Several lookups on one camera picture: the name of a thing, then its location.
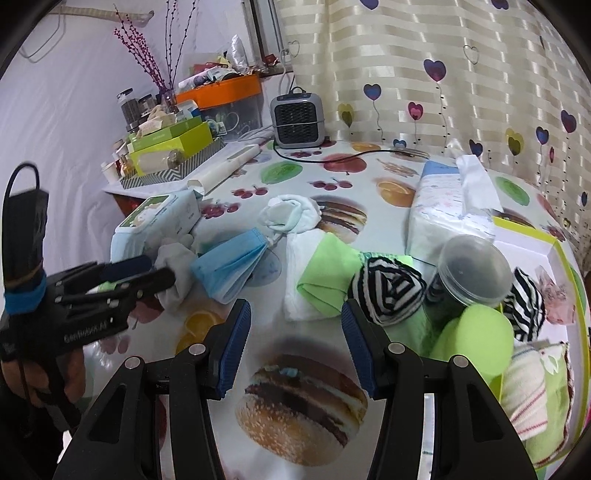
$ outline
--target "blue gripper pad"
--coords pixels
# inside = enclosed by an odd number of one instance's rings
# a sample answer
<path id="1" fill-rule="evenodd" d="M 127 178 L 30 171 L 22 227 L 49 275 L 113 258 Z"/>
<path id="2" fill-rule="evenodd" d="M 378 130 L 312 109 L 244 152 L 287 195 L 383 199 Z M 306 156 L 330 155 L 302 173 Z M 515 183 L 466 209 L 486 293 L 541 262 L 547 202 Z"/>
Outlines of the blue gripper pad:
<path id="1" fill-rule="evenodd" d="M 251 329 L 251 304 L 239 299 L 234 304 L 228 321 L 233 321 L 232 331 L 219 361 L 219 378 L 216 386 L 216 394 L 223 398 L 226 392 L 234 385 L 238 365 L 242 358 L 244 345 Z"/>
<path id="2" fill-rule="evenodd" d="M 370 398 L 377 400 L 378 384 L 375 379 L 374 359 L 358 321 L 367 322 L 365 318 L 358 319 L 349 302 L 345 302 L 341 309 L 340 323 L 347 340 L 349 352 L 353 358 L 361 388 L 368 393 Z"/>
<path id="3" fill-rule="evenodd" d="M 103 282 L 116 282 L 123 278 L 135 277 L 140 273 L 145 273 L 152 268 L 152 261 L 146 255 L 128 258 L 120 262 L 105 265 L 101 274 Z"/>

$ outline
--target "storage box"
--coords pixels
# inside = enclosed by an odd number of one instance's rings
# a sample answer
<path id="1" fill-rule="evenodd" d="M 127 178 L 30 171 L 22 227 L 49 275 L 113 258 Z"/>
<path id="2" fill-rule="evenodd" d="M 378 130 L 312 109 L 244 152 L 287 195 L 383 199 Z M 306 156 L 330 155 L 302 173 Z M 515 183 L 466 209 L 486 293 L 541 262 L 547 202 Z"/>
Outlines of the storage box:
<path id="1" fill-rule="evenodd" d="M 233 141 L 261 127 L 261 92 L 259 77 L 246 75 L 179 93 L 177 101 L 194 100 L 203 121 L 210 121 L 212 127 L 216 124 L 218 132 L 214 136 L 223 135 L 225 141 Z"/>
<path id="2" fill-rule="evenodd" d="M 243 98 L 261 93 L 261 81 L 257 75 L 245 75 L 179 93 L 177 102 L 195 100 L 200 110 L 226 103 L 237 102 Z"/>
<path id="3" fill-rule="evenodd" d="M 503 253 L 511 269 L 520 267 L 533 279 L 537 279 L 536 267 L 541 265 L 557 285 L 565 285 L 575 301 L 577 322 L 575 325 L 552 325 L 544 322 L 540 339 L 551 343 L 570 344 L 571 365 L 574 373 L 574 403 L 569 424 L 569 438 L 561 453 L 553 461 L 559 461 L 573 447 L 584 428 L 589 405 L 589 338 L 591 324 L 586 308 L 586 292 L 579 269 L 570 248 L 560 241 L 534 228 L 495 218 L 495 246 Z"/>
<path id="4" fill-rule="evenodd" d="M 202 120 L 201 117 L 196 116 L 194 118 L 190 118 L 189 120 L 185 120 L 183 122 L 179 122 L 174 125 L 170 125 L 169 127 L 165 127 L 153 134 L 146 135 L 138 140 L 134 140 L 131 144 L 134 147 L 134 151 L 143 150 L 144 148 L 151 147 L 152 145 L 166 142 L 167 140 L 171 140 L 173 138 L 177 138 L 181 136 L 183 133 L 201 125 Z"/>
<path id="5" fill-rule="evenodd" d="M 182 180 L 188 176 L 199 165 L 209 159 L 213 154 L 216 154 L 226 145 L 221 138 L 215 139 L 207 147 L 199 151 L 197 154 L 188 158 L 181 163 L 177 168 L 169 168 L 168 170 L 148 173 L 147 175 L 133 175 L 132 177 L 125 177 L 121 179 L 121 186 L 124 189 L 132 189 L 135 187 L 142 187 L 144 185 L 154 185 L 157 183 L 165 183 L 168 181 Z"/>
<path id="6" fill-rule="evenodd" d="M 202 123 L 201 125 L 192 128 L 191 130 L 176 138 L 152 145 L 151 147 L 144 148 L 143 150 L 135 151 L 130 153 L 129 156 L 134 163 L 138 175 L 141 176 L 144 174 L 144 172 L 142 172 L 141 168 L 139 167 L 138 159 L 139 156 L 144 153 L 162 150 L 180 150 L 184 153 L 185 157 L 189 158 L 207 147 L 212 142 L 212 133 L 209 130 L 208 124 Z"/>

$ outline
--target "yellow box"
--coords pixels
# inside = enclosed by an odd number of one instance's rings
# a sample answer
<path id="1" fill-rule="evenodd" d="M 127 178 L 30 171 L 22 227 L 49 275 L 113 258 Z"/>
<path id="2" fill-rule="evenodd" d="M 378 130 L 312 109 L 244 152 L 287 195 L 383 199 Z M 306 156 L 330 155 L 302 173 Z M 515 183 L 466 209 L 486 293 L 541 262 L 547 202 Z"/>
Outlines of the yellow box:
<path id="1" fill-rule="evenodd" d="M 209 129 L 209 125 L 207 122 L 198 125 L 195 128 L 192 128 L 188 132 L 183 133 L 181 136 L 177 138 L 172 138 L 165 142 L 152 145 L 151 147 L 144 148 L 143 150 L 138 150 L 137 152 L 132 152 L 129 154 L 131 161 L 134 163 L 135 169 L 139 176 L 142 176 L 144 172 L 142 172 L 141 168 L 139 167 L 139 156 L 148 153 L 148 152 L 158 152 L 163 150 L 180 150 L 183 152 L 185 158 L 190 158 L 195 153 L 201 151 L 205 147 L 207 147 L 210 143 L 213 142 L 212 133 Z"/>

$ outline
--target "curtain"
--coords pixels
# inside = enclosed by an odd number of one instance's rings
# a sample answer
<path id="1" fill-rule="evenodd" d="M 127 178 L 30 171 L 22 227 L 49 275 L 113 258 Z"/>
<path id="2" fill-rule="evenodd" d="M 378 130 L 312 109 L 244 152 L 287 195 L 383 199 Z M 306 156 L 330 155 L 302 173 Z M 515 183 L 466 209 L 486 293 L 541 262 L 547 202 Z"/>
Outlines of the curtain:
<path id="1" fill-rule="evenodd" d="M 275 0 L 333 139 L 455 157 L 537 186 L 591 268 L 591 85 L 527 0 Z"/>

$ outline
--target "hamburger print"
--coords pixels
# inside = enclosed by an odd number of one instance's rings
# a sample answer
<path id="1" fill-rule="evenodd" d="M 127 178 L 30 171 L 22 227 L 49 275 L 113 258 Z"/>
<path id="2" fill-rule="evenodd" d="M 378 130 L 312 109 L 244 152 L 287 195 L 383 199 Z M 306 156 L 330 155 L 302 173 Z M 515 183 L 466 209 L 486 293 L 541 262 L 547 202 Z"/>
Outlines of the hamburger print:
<path id="1" fill-rule="evenodd" d="M 319 195 L 312 199 L 321 208 L 317 227 L 335 234 L 346 244 L 353 243 L 368 220 L 363 207 L 351 200 L 330 195 Z"/>
<path id="2" fill-rule="evenodd" d="M 281 355 L 253 375 L 236 419 L 266 450 L 319 466 L 335 461 L 355 438 L 367 407 L 349 377 L 309 358 Z"/>

